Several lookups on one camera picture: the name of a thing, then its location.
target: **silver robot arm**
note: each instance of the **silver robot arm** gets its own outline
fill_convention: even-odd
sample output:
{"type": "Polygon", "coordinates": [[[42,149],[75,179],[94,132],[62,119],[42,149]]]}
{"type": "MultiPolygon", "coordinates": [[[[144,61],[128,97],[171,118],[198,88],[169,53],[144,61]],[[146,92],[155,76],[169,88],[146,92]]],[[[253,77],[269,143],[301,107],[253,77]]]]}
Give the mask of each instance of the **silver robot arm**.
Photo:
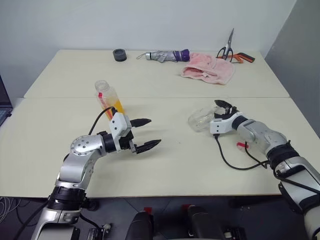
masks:
{"type": "Polygon", "coordinates": [[[127,116],[116,112],[109,124],[111,133],[104,131],[76,138],[70,146],[70,152],[62,164],[53,192],[42,210],[31,239],[64,240],[77,234],[70,225],[78,221],[87,200],[86,189],[96,161],[111,152],[130,149],[139,154],[155,147],[161,140],[152,140],[142,146],[137,146],[132,141],[134,136],[131,128],[149,122],[151,120],[146,118],[130,121],[127,116]]]}
{"type": "Polygon", "coordinates": [[[309,239],[320,232],[320,174],[311,164],[295,151],[286,137],[271,130],[264,123],[247,119],[236,107],[224,101],[216,101],[225,109],[210,122],[212,134],[223,134],[236,130],[248,143],[263,153],[280,180],[278,185],[290,208],[304,215],[304,224],[309,239]]]}

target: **orange juice bottle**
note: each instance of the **orange juice bottle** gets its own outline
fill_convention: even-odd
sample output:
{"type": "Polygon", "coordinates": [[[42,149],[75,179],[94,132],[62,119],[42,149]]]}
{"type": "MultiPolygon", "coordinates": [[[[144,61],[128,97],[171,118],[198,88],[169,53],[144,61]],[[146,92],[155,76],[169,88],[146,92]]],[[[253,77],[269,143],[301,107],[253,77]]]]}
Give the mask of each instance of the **orange juice bottle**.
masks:
{"type": "MultiPolygon", "coordinates": [[[[102,109],[115,107],[119,113],[125,113],[115,89],[109,86],[105,80],[96,81],[94,86],[96,89],[96,97],[102,109]]],[[[109,120],[112,119],[113,115],[111,110],[106,111],[105,114],[109,120]]]]}

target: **black scissors handle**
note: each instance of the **black scissors handle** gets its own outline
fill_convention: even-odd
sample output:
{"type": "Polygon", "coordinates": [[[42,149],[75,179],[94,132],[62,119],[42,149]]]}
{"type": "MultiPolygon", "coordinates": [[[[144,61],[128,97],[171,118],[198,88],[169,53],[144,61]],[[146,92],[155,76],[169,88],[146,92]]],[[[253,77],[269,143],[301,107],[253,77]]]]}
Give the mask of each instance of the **black scissors handle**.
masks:
{"type": "Polygon", "coordinates": [[[222,59],[227,60],[229,53],[231,52],[231,58],[230,58],[230,62],[232,61],[232,58],[234,57],[234,51],[232,51],[232,48],[229,47],[227,49],[227,47],[223,47],[220,49],[220,51],[218,52],[218,54],[216,55],[216,57],[219,57],[220,52],[223,51],[222,53],[222,59]]]}

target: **pink towel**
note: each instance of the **pink towel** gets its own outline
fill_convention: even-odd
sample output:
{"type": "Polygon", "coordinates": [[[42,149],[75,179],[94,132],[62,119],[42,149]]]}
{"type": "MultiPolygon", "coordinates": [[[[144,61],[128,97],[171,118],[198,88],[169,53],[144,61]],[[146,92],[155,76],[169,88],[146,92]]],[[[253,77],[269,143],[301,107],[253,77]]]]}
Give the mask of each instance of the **pink towel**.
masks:
{"type": "Polygon", "coordinates": [[[182,70],[181,76],[203,80],[209,84],[226,85],[235,72],[235,66],[226,60],[193,52],[190,62],[182,70]]]}

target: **white table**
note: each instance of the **white table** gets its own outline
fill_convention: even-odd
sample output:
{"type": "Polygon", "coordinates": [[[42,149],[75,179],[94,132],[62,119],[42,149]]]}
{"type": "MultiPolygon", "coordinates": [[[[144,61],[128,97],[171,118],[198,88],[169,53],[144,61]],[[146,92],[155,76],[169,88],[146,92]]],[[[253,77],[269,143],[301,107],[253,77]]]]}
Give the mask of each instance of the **white table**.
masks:
{"type": "MultiPolygon", "coordinates": [[[[138,155],[128,150],[101,158],[95,165],[88,196],[278,194],[278,180],[270,169],[231,169],[222,161],[209,132],[191,130],[187,123],[191,112],[213,100],[122,98],[131,119],[152,119],[150,124],[132,130],[135,143],[162,142],[138,155]]],[[[320,140],[290,98],[225,100],[249,118],[285,134],[300,155],[320,170],[320,140]]],[[[94,98],[24,99],[0,128],[0,196],[47,197],[70,143],[88,133],[100,111],[94,98]]],[[[105,129],[108,121],[102,116],[94,132],[105,129]]],[[[254,164],[237,149],[239,140],[235,132],[220,137],[225,157],[239,167],[254,164]]],[[[250,152],[265,159],[254,148],[250,152]]]]}
{"type": "Polygon", "coordinates": [[[143,52],[127,51],[127,60],[117,62],[111,50],[60,50],[24,97],[93,97],[97,80],[108,81],[120,98],[289,97],[259,52],[248,52],[253,63],[235,64],[227,85],[181,77],[185,62],[137,60],[143,52]]]}

